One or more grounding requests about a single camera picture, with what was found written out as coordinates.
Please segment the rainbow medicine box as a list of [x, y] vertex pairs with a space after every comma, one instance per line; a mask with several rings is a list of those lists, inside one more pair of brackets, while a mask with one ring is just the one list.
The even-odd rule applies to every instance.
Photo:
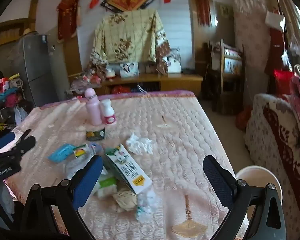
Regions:
[[89, 145], [83, 144], [74, 148], [73, 153], [76, 158], [79, 158], [87, 153], [89, 153]]

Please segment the floral yellow blanket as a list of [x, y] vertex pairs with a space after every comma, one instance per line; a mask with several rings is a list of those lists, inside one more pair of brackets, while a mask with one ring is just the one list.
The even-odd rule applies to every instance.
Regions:
[[166, 75], [164, 60], [171, 51], [157, 10], [141, 9], [111, 14], [94, 30], [89, 66], [101, 75], [112, 63], [149, 63]]

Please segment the grey refrigerator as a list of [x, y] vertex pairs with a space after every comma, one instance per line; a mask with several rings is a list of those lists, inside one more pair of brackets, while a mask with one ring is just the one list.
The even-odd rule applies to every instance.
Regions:
[[47, 35], [32, 32], [24, 35], [11, 51], [12, 70], [19, 74], [27, 101], [36, 107], [58, 101]]

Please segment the blue white small box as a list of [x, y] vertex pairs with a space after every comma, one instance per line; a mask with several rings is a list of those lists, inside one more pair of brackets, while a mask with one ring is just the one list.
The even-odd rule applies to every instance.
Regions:
[[100, 155], [103, 153], [103, 147], [101, 145], [94, 142], [89, 142], [88, 145], [94, 155]]

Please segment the floral covered sofa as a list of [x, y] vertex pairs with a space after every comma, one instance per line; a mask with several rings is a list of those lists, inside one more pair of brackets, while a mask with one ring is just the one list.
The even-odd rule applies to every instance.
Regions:
[[300, 239], [300, 124], [290, 104], [256, 94], [245, 130], [254, 164], [271, 171], [282, 188], [287, 239]]

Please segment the green white milk carton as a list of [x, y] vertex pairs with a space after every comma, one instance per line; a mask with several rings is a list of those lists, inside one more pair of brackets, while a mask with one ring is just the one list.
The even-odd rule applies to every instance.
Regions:
[[105, 156], [110, 168], [135, 193], [140, 194], [152, 185], [152, 180], [138, 165], [126, 148], [120, 144], [107, 148]]

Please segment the clutter pile of bags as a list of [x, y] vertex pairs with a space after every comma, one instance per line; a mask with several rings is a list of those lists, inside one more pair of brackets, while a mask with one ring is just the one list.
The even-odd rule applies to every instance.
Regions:
[[26, 100], [20, 74], [4, 77], [0, 71], [0, 137], [20, 125], [33, 109]]

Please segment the pink quilted table cover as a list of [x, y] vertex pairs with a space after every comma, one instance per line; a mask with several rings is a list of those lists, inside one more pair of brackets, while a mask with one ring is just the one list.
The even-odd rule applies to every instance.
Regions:
[[[131, 135], [150, 139], [153, 153], [134, 155], [134, 160], [152, 180], [158, 204], [146, 222], [135, 211], [123, 211], [111, 197], [91, 196], [79, 213], [96, 239], [182, 239], [173, 228], [187, 216], [198, 233], [186, 239], [210, 239], [228, 213], [218, 200], [203, 171], [203, 160], [212, 155], [220, 165], [232, 170], [213, 126], [189, 92], [119, 96], [111, 101], [116, 124], [106, 126], [103, 148], [125, 144]], [[27, 129], [36, 146], [21, 161], [21, 171], [7, 179], [17, 199], [25, 202], [33, 184], [57, 185], [66, 177], [64, 164], [49, 161], [49, 155], [64, 144], [85, 143], [93, 131], [85, 102], [69, 100], [37, 107], [15, 128], [16, 137]]]

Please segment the white trash bin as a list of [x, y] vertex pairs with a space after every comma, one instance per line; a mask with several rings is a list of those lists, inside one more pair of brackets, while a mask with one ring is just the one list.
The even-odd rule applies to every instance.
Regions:
[[247, 166], [236, 173], [236, 179], [243, 179], [250, 186], [257, 187], [265, 187], [269, 183], [274, 184], [280, 199], [280, 203], [282, 204], [282, 187], [277, 177], [268, 169], [257, 165]]

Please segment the dark green biscuit packet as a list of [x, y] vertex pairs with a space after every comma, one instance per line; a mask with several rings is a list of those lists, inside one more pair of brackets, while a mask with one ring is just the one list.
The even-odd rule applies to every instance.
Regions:
[[105, 128], [99, 131], [87, 131], [86, 139], [87, 141], [99, 141], [105, 138]]

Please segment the framed couple photo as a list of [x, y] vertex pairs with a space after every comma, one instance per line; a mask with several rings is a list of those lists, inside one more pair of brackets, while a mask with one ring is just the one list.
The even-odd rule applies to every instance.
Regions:
[[137, 62], [126, 62], [120, 64], [120, 76], [122, 78], [136, 77], [139, 75]]

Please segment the white pill bottle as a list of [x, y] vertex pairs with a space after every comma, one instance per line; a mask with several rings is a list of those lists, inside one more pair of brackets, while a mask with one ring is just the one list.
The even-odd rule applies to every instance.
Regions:
[[114, 125], [116, 123], [116, 117], [114, 109], [111, 105], [110, 99], [104, 99], [101, 102], [101, 112], [103, 116], [104, 123], [106, 125]]

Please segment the silver grey food pouch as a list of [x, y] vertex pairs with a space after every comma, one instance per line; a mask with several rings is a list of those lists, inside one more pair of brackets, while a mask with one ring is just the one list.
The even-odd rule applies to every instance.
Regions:
[[93, 153], [85, 153], [79, 157], [71, 155], [64, 163], [64, 174], [66, 179], [71, 179], [75, 173], [83, 169], [90, 159], [94, 156]]

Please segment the pink water bottle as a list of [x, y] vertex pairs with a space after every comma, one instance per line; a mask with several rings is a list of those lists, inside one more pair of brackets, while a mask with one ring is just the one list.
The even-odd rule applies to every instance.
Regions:
[[94, 126], [98, 126], [102, 124], [102, 119], [101, 119], [101, 112], [100, 112], [100, 101], [96, 95], [96, 92], [93, 88], [87, 88], [85, 90], [85, 98], [87, 99], [86, 101], [86, 108], [87, 112], [90, 116], [91, 123]]

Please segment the wooden chair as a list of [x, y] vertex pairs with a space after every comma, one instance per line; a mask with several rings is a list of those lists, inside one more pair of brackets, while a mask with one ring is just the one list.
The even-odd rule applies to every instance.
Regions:
[[243, 108], [244, 47], [232, 47], [221, 39], [211, 47], [210, 57], [204, 81], [212, 110], [225, 115], [236, 115]]

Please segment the blue tissue pack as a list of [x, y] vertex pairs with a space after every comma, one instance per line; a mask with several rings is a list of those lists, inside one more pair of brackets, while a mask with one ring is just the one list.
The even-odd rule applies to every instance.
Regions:
[[48, 159], [54, 163], [64, 161], [68, 156], [73, 154], [75, 146], [72, 144], [64, 144], [48, 156]]

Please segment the green white plastic wrapper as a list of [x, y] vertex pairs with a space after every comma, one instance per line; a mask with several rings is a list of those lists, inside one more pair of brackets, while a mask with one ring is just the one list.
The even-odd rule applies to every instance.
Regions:
[[96, 196], [103, 199], [115, 193], [117, 193], [117, 179], [111, 174], [101, 175], [97, 181]]

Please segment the white tissue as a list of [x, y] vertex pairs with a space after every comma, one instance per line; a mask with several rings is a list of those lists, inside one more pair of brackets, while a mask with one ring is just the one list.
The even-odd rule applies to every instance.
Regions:
[[136, 155], [153, 154], [153, 141], [148, 138], [140, 138], [134, 133], [126, 140], [127, 150]]

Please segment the wooden low cabinet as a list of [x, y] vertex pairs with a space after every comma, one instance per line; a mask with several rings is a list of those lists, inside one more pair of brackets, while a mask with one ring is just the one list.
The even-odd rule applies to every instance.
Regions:
[[196, 74], [139, 74], [134, 77], [119, 76], [102, 83], [85, 83], [82, 80], [74, 80], [70, 86], [69, 93], [74, 95], [83, 95], [86, 88], [93, 88], [97, 95], [107, 95], [113, 92], [114, 87], [128, 87], [130, 91], [172, 91], [172, 90], [188, 90], [199, 96], [201, 93], [203, 77]]

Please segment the beige paper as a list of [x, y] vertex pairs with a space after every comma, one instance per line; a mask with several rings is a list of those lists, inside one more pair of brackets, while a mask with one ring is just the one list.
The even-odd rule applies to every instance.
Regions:
[[113, 194], [113, 198], [121, 211], [134, 210], [138, 202], [137, 195], [129, 189], [117, 191]]

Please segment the white kettle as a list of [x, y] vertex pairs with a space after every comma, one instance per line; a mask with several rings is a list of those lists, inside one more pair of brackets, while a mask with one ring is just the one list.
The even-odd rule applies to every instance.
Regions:
[[170, 53], [163, 57], [163, 60], [167, 64], [168, 74], [180, 74], [182, 72], [179, 48], [172, 48]]

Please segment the crumpled clear plastic wrapper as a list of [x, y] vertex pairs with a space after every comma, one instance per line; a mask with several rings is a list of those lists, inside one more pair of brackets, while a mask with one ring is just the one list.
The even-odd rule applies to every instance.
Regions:
[[153, 189], [147, 189], [138, 194], [136, 205], [136, 220], [147, 223], [151, 220], [158, 205], [158, 198]]

